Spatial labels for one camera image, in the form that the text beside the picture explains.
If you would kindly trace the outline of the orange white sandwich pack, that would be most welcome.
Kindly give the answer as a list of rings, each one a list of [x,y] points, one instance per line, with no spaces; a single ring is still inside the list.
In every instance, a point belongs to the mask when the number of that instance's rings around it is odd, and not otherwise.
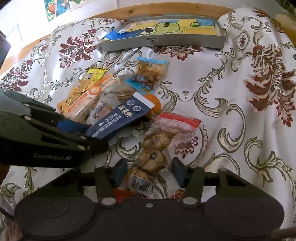
[[[90,112],[90,108],[95,106],[99,98],[108,87],[120,83],[117,75],[106,75],[99,81],[92,83],[92,86],[83,93],[73,104],[68,105],[66,99],[57,104],[58,111],[75,122],[82,123]]]

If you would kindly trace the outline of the red clear snack bag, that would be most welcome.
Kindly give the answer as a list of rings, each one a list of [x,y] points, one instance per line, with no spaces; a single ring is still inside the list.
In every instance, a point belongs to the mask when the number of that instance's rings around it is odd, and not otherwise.
[[[152,121],[143,139],[143,150],[128,168],[121,186],[114,189],[118,202],[129,198],[180,198],[184,189],[172,173],[172,159],[195,149],[201,120],[164,112]]]

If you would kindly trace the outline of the sausage pack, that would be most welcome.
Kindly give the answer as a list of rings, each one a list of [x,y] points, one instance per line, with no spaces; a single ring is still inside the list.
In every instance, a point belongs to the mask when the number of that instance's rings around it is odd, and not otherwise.
[[[86,120],[87,124],[94,125],[108,113],[110,113],[114,108],[120,104],[120,101],[116,95],[112,93],[105,93],[100,96],[99,101],[94,107],[90,109],[90,114]]]

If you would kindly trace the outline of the dark blue milk carton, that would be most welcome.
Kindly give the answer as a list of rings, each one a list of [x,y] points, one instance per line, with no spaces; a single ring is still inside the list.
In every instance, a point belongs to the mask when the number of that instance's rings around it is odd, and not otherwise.
[[[107,138],[122,127],[146,115],[153,108],[153,102],[136,92],[127,101],[121,103],[92,125],[86,132],[86,136],[100,140]]]

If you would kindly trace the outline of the gold foil snack bag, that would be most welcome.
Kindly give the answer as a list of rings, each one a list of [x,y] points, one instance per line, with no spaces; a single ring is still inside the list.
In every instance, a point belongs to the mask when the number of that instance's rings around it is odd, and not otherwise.
[[[66,103],[73,104],[83,93],[85,93],[92,86],[89,80],[79,80],[71,89]]]

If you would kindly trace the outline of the yellow snack bar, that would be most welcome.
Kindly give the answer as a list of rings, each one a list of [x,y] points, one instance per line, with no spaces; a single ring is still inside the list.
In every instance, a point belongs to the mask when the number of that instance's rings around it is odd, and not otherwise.
[[[82,79],[97,82],[103,78],[106,72],[107,70],[104,68],[89,68]]]

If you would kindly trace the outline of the clear biscuit pack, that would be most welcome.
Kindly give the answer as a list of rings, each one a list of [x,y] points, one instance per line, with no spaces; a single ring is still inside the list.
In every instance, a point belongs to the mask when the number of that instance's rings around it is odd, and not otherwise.
[[[120,102],[128,100],[135,92],[136,89],[125,80],[108,87],[105,91],[106,94],[113,94],[116,96]]]

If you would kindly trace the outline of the silver pen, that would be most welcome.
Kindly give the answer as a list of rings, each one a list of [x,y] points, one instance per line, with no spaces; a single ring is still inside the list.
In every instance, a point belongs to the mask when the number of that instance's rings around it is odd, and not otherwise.
[[[131,48],[123,50],[121,53],[121,64],[126,63],[135,53],[139,51],[139,48]]]

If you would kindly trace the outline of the blue clear snack bag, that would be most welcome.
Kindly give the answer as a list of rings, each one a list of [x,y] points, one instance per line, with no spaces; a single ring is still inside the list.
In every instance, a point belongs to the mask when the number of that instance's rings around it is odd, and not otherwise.
[[[152,94],[156,84],[165,76],[167,65],[167,60],[137,57],[137,70],[125,81],[142,95]]]

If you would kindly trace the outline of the floral bed cover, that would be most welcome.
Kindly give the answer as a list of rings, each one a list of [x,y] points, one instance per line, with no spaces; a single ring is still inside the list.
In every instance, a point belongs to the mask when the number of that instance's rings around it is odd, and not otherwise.
[[[201,120],[185,165],[207,172],[227,168],[277,199],[282,227],[295,226],[295,46],[257,8],[219,18],[224,48],[144,47],[121,64],[122,50],[96,50],[119,18],[92,18],[57,27],[10,71],[1,88],[55,107],[89,68],[131,76],[137,57],[167,60],[156,89],[167,112]]]

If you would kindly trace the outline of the grey tray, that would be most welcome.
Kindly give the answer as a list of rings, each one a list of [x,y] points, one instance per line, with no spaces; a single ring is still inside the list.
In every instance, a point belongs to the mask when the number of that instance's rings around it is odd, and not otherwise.
[[[100,52],[153,46],[224,47],[224,34],[217,20],[205,16],[166,15],[126,20],[99,39]]]

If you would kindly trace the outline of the cartoon wall poster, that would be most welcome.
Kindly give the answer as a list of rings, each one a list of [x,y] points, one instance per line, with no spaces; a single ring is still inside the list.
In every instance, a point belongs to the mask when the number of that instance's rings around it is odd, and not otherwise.
[[[69,0],[44,0],[44,5],[49,22],[70,10]]]

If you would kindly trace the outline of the wooden bed frame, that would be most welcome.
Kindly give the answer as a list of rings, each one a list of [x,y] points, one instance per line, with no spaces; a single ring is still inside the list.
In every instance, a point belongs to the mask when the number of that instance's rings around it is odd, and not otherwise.
[[[231,9],[254,6],[271,17],[286,13],[277,1],[94,1],[81,8],[68,11],[48,21],[43,1],[10,1],[1,9],[1,31],[10,42],[11,49],[4,61],[1,73],[22,60],[35,44],[61,25],[99,15],[140,16],[165,13],[189,12],[196,15],[221,16]]]

